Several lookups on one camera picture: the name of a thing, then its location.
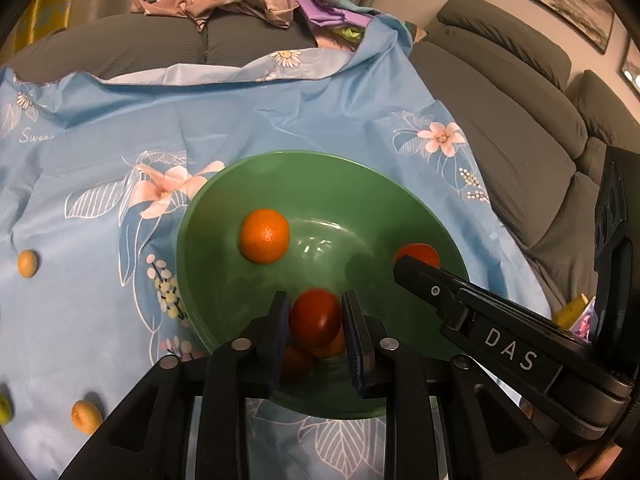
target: gray sofa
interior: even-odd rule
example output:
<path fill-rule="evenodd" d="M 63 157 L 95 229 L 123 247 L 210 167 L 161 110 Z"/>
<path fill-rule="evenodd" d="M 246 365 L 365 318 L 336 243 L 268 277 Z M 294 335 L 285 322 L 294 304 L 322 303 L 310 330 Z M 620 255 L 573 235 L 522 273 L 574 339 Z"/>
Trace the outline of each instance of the gray sofa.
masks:
<path fill-rule="evenodd" d="M 553 311 L 595 293 L 594 205 L 607 144 L 640 152 L 640 125 L 593 72 L 567 89 L 555 43 L 483 0 L 449 0 L 410 60 L 465 131 L 492 206 Z M 18 77 L 101 78 L 179 62 L 242 66 L 275 50 L 316 46 L 303 17 L 286 30 L 217 10 L 188 20 L 109 16 L 32 44 L 8 62 Z"/>

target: tomato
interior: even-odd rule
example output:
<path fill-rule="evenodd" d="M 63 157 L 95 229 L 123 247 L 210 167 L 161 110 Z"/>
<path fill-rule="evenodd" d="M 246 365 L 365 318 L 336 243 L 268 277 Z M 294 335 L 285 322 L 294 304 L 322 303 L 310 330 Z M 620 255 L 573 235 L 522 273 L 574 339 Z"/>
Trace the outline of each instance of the tomato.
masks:
<path fill-rule="evenodd" d="M 394 263 L 403 256 L 411 256 L 431 267 L 435 267 L 436 269 L 440 268 L 440 255 L 438 251 L 429 244 L 407 244 L 400 247 L 394 257 Z"/>
<path fill-rule="evenodd" d="M 282 358 L 280 382 L 295 383 L 305 379 L 313 365 L 314 358 L 309 352 L 295 346 L 286 346 Z"/>
<path fill-rule="evenodd" d="M 322 348 L 338 335 L 342 310 L 338 299 L 328 290 L 311 288 L 294 303 L 289 328 L 300 348 Z"/>
<path fill-rule="evenodd" d="M 344 340 L 344 330 L 342 329 L 342 327 L 340 327 L 340 330 L 338 330 L 338 335 L 327 346 L 323 346 L 322 348 L 312 348 L 309 351 L 314 357 L 317 357 L 318 359 L 328 359 L 340 355 L 342 352 L 344 352 L 345 348 L 346 341 Z"/>

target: person's hand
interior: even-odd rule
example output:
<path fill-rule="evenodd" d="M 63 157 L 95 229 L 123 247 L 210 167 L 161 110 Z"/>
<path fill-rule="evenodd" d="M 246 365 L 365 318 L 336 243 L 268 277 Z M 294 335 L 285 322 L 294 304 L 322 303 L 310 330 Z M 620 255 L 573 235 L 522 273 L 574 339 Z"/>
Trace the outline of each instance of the person's hand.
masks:
<path fill-rule="evenodd" d="M 533 404 L 523 398 L 520 400 L 520 409 L 525 415 L 531 418 L 535 408 L 533 407 Z M 568 463 L 571 469 L 578 471 L 578 469 L 580 469 L 597 450 L 597 443 L 587 444 L 586 446 L 579 447 L 575 451 L 566 454 L 564 456 L 564 460 Z M 615 459 L 618 458 L 621 450 L 622 448 L 615 444 L 607 447 L 597 462 L 580 475 L 579 480 L 600 480 L 600 478 L 604 476 L 604 473 L 609 470 Z"/>

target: green fruit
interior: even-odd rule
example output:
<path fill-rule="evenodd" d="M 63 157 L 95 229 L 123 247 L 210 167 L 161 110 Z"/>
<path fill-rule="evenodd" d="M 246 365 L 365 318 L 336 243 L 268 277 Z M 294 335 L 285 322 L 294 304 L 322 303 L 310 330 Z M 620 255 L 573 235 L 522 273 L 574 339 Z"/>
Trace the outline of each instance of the green fruit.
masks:
<path fill-rule="evenodd" d="M 9 400 L 0 393 L 0 426 L 8 424 L 12 418 L 14 418 L 14 414 L 11 412 Z"/>

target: purple cloth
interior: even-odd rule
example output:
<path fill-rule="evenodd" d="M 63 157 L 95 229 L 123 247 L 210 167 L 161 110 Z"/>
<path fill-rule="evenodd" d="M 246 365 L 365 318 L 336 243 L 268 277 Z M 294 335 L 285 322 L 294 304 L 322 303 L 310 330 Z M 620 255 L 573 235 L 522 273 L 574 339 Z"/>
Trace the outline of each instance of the purple cloth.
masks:
<path fill-rule="evenodd" d="M 356 25 L 367 28 L 372 17 L 368 14 L 359 14 L 347 9 L 327 7 L 316 0 L 296 0 L 305 13 L 306 18 L 318 27 L 345 27 Z"/>

